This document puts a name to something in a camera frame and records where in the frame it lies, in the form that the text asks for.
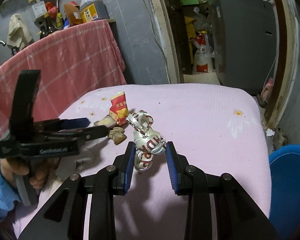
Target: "stain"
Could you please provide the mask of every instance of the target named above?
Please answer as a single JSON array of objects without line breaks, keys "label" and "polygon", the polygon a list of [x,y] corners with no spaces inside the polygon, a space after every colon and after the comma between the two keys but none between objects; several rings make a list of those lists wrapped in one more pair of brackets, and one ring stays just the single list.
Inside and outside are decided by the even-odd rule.
[{"label": "stain", "polygon": [[235,114],[235,115],[238,115],[238,116],[242,116],[242,115],[243,115],[243,112],[241,112],[240,110],[235,110],[235,111],[234,111],[234,114]]}]

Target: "plastic bag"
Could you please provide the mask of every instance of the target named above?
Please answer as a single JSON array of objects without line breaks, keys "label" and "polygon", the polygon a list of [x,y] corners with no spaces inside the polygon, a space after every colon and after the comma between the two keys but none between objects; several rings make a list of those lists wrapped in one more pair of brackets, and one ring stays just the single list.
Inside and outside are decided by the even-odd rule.
[{"label": "plastic bag", "polygon": [[213,64],[210,53],[207,32],[201,32],[192,39],[197,51],[194,54],[193,71],[194,72],[213,72]]}]

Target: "blue gripper pad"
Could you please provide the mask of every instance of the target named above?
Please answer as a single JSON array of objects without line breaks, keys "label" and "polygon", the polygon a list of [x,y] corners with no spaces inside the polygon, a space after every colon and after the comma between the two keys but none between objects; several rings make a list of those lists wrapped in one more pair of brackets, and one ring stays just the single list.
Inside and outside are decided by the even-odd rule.
[{"label": "blue gripper pad", "polygon": [[124,176],[124,192],[125,192],[125,194],[128,192],[128,190],[131,186],[135,153],[136,153],[136,145],[134,143],[132,146],[132,149],[131,149],[129,162],[128,162],[127,169],[126,169],[125,176]]},{"label": "blue gripper pad", "polygon": [[61,124],[62,129],[77,129],[84,128],[90,124],[88,118],[76,118],[76,119],[67,119]]},{"label": "blue gripper pad", "polygon": [[171,150],[169,147],[169,144],[166,144],[166,160],[167,160],[167,165],[168,165],[168,170],[169,170],[169,176],[170,176],[170,181],[171,181],[171,186],[172,189],[174,190],[175,194],[179,191],[179,186],[178,186],[178,174],[177,174],[177,169],[176,166],[173,162],[173,158],[171,155]]}]

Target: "brown bottle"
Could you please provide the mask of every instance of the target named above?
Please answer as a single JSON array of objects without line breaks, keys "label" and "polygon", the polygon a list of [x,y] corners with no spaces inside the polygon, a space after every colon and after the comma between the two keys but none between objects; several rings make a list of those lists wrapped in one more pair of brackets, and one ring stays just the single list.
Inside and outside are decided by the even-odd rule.
[{"label": "brown bottle", "polygon": [[54,33],[55,31],[58,31],[58,29],[55,26],[53,26],[49,17],[46,17],[45,21],[46,21],[46,27],[47,27],[47,36],[49,34]]}]

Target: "white ribbon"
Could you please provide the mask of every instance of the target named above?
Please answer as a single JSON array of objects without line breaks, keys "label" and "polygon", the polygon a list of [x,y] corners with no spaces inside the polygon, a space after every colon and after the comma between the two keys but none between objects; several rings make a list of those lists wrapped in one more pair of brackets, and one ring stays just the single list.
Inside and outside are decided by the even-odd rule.
[{"label": "white ribbon", "polygon": [[151,128],[153,118],[147,112],[140,110],[129,114],[126,120],[135,129],[133,139],[137,150],[134,167],[137,171],[146,171],[152,165],[154,154],[165,153],[166,140]]}]

